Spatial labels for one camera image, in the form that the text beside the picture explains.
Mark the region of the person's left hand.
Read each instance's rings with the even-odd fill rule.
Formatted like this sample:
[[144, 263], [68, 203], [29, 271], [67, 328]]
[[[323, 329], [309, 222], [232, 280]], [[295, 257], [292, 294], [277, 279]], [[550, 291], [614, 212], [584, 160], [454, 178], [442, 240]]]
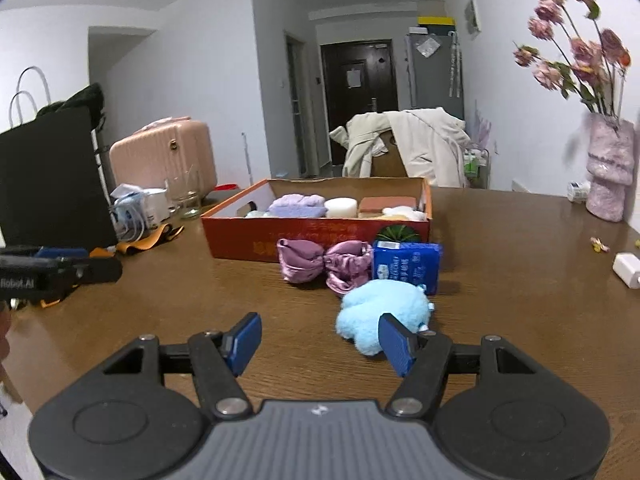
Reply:
[[8, 333], [11, 327], [11, 311], [4, 301], [0, 304], [0, 362], [10, 353]]

